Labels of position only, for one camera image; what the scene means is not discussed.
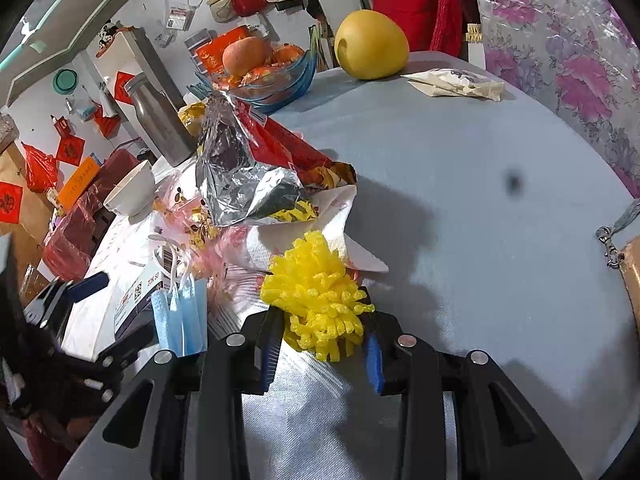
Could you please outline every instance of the metal screw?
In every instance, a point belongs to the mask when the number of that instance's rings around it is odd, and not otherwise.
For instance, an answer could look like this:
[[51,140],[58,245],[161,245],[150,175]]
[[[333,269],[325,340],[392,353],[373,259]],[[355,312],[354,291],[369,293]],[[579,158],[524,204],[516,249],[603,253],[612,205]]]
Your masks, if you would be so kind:
[[485,365],[489,362],[489,356],[480,350],[471,352],[471,360],[477,365]]
[[400,346],[405,347],[405,348],[411,348],[411,347],[415,346],[416,343],[417,343],[417,341],[416,341],[415,337],[410,335],[410,334],[402,334],[398,338],[398,344]]
[[159,352],[156,352],[156,355],[154,355],[154,361],[159,365],[165,365],[173,358],[174,357],[172,356],[171,352],[169,352],[168,350],[161,350]]
[[226,338],[226,344],[228,346],[242,346],[245,342],[242,334],[232,334]]

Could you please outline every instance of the thermos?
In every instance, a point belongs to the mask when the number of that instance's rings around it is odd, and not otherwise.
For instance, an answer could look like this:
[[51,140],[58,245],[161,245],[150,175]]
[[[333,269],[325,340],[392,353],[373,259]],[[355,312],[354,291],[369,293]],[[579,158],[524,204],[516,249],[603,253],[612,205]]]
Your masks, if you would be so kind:
[[167,97],[140,73],[124,85],[146,134],[174,168],[196,151],[197,140],[184,127]]

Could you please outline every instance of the white paper packet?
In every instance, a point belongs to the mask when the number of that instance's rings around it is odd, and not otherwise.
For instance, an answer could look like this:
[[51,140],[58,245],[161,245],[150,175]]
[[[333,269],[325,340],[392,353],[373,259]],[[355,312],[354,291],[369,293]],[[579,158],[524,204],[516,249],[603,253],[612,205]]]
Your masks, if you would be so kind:
[[[494,81],[488,77],[455,68],[434,68],[426,72],[404,74],[402,77],[453,92],[454,94],[467,97],[484,97],[493,101],[499,101],[500,94],[504,90],[504,81]],[[449,93],[436,92],[434,89],[427,87],[423,88],[416,85],[414,87],[431,96],[450,95]]]

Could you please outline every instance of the yellow fruit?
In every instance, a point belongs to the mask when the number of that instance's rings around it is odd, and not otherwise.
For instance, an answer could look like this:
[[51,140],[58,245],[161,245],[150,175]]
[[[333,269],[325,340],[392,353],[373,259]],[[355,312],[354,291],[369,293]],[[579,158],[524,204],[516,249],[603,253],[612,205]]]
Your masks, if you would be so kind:
[[409,42],[396,22],[374,10],[356,10],[335,35],[335,55],[357,79],[380,79],[398,72],[409,58]]

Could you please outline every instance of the red fu sticker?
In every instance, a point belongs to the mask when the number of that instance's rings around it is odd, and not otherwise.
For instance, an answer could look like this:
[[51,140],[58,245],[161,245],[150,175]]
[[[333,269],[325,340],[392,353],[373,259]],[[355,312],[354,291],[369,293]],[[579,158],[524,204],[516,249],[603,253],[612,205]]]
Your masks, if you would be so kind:
[[84,139],[81,139],[81,137],[69,137],[68,139],[60,139],[58,152],[56,153],[56,159],[60,162],[66,162],[68,164],[73,164],[74,166],[80,166],[82,152],[84,152]]
[[22,188],[8,182],[0,182],[0,222],[20,223]]

